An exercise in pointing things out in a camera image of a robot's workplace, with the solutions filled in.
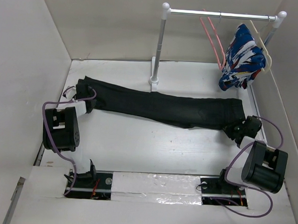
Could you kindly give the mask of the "black trousers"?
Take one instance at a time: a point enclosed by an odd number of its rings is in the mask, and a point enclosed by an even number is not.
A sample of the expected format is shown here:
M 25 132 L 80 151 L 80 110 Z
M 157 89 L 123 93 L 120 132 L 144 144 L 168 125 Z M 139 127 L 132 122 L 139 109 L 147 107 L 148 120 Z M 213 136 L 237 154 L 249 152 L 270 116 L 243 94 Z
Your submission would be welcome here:
M 222 130 L 226 125 L 245 120 L 242 100 L 235 98 L 188 98 L 159 92 L 142 92 L 90 77 L 77 84 L 96 91 L 94 109 L 148 118 L 180 128 Z

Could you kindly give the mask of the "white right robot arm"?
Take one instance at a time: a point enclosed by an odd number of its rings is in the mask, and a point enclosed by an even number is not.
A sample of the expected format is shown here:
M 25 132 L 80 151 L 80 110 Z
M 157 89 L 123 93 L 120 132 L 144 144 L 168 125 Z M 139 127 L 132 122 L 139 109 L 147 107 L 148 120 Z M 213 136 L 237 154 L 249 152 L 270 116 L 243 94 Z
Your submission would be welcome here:
M 250 142 L 244 145 L 226 168 L 225 175 L 216 180 L 216 187 L 222 193 L 228 193 L 234 186 L 238 186 L 275 194 L 283 186 L 289 155 L 281 150 L 284 144 L 282 131 L 274 122 L 266 118 L 254 116 L 254 119 L 263 120 L 273 125 L 280 134 L 281 143 L 278 147 L 273 148 L 263 141 L 251 137 Z M 250 148 L 250 152 L 241 172 L 243 183 L 236 183 L 228 174 L 234 163 L 248 148 Z

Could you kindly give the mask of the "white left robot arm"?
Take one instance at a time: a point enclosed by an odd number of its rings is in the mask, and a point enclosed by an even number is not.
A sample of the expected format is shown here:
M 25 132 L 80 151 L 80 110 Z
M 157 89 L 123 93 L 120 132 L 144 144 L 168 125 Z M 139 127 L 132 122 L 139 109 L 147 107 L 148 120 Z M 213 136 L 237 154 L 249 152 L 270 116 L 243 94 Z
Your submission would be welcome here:
M 52 150 L 71 164 L 72 172 L 65 175 L 71 187 L 76 184 L 92 187 L 97 183 L 97 172 L 92 161 L 89 170 L 78 173 L 74 159 L 62 154 L 67 151 L 74 152 L 79 146 L 78 117 L 88 113 L 88 105 L 96 102 L 96 91 L 90 86 L 85 89 L 83 96 L 75 94 L 70 100 L 48 101 L 42 105 L 43 145 L 45 149 Z

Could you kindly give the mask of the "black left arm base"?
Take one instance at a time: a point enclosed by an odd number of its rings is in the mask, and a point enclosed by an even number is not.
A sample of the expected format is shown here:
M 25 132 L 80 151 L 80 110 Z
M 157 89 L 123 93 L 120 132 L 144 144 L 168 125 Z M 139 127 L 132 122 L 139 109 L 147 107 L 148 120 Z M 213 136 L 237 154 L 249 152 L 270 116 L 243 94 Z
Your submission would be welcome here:
M 92 200 L 110 200 L 112 188 L 112 172 L 97 171 L 96 178 L 93 178 L 90 172 L 77 174 L 73 188 L 69 191 L 73 172 L 65 175 L 67 185 L 65 193 L 67 198 L 92 199 Z

